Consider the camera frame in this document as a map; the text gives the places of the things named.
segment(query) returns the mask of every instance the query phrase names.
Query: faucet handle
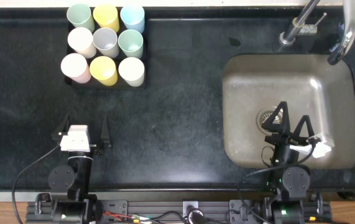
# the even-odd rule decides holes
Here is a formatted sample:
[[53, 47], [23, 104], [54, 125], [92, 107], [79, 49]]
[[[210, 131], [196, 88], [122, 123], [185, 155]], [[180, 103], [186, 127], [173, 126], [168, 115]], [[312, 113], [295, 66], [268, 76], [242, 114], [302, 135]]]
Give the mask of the faucet handle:
[[317, 26], [327, 15], [326, 12], [322, 15], [322, 17], [315, 24], [305, 24], [299, 31], [298, 35], [315, 35], [317, 32]]

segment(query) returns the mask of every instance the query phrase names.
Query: pink cup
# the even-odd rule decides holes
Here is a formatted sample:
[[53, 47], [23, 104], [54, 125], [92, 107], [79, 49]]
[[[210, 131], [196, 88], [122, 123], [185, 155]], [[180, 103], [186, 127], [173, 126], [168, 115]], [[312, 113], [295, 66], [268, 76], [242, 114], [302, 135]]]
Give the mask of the pink cup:
[[72, 53], [61, 61], [61, 71], [77, 83], [86, 83], [90, 80], [88, 62], [84, 56]]

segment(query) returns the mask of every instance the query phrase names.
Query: blue cup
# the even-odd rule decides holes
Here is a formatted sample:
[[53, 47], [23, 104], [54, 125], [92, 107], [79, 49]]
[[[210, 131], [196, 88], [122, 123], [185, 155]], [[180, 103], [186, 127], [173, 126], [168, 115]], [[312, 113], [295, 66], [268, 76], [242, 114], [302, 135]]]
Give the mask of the blue cup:
[[126, 28], [143, 33], [145, 13], [141, 6], [125, 6], [121, 10], [121, 19]]

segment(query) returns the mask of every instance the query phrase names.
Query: sink basin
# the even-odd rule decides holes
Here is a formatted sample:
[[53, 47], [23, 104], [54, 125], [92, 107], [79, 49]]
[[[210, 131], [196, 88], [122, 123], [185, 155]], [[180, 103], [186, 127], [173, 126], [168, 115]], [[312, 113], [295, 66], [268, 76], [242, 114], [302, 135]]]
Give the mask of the sink basin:
[[[288, 103], [291, 131], [307, 114], [315, 134], [329, 134], [335, 147], [324, 157], [310, 158], [312, 169], [355, 166], [355, 93], [350, 68], [327, 55], [239, 55], [223, 74], [224, 149], [239, 166], [261, 168], [260, 154], [268, 133], [261, 128], [281, 102]], [[283, 111], [274, 122], [279, 122]], [[304, 125], [301, 136], [307, 137]], [[270, 162], [272, 151], [265, 149]]]

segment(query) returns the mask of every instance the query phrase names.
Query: black tray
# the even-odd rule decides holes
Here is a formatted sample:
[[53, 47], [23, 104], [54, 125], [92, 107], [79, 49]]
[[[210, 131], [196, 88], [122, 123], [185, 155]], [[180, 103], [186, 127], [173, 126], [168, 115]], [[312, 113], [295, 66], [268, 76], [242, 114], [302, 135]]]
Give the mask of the black tray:
[[[119, 18], [119, 30], [116, 33], [119, 37], [119, 35], [121, 34], [121, 32], [127, 30], [125, 24], [123, 23], [122, 19], [119, 17], [121, 11], [118, 10], [118, 18]], [[72, 23], [68, 23], [68, 33], [71, 32], [71, 30], [73, 30], [75, 28], [75, 26], [72, 25]], [[95, 31], [98, 30], [100, 28], [100, 26], [97, 24], [97, 22], [95, 21]], [[148, 57], [148, 53], [147, 53], [147, 20], [145, 20], [145, 28], [143, 33], [141, 34], [143, 37], [143, 53], [142, 53], [142, 57], [140, 58], [140, 60], [142, 61], [142, 63], [144, 64], [144, 68], [145, 68], [145, 74], [144, 74], [144, 82], [141, 86], [138, 87], [133, 87], [130, 86], [129, 84], [127, 84], [127, 82], [119, 75], [119, 72], [117, 72], [118, 74], [118, 80], [117, 82], [112, 85], [112, 86], [105, 86], [102, 83], [100, 83], [97, 79], [95, 79], [94, 77], [91, 77], [90, 80], [87, 83], [77, 83], [75, 81], [73, 81], [70, 77], [65, 76], [64, 78], [64, 82], [67, 85], [71, 85], [77, 88], [99, 88], [99, 89], [108, 89], [108, 90], [112, 90], [112, 89], [145, 89], [147, 87], [147, 65], [146, 65], [146, 60]], [[71, 54], [71, 53], [76, 53], [68, 44], [67, 44], [67, 55]], [[90, 63], [93, 61], [93, 59], [95, 59], [96, 57], [99, 56], [103, 56], [103, 54], [97, 50], [97, 53], [94, 57], [86, 59], [86, 61], [88, 62], [88, 65], [90, 66]], [[116, 58], [112, 58], [115, 62], [115, 66], [116, 66], [116, 70], [118, 70], [119, 64], [122, 62], [123, 59], [127, 58], [126, 54], [123, 52], [123, 50], [119, 49], [119, 55]]]

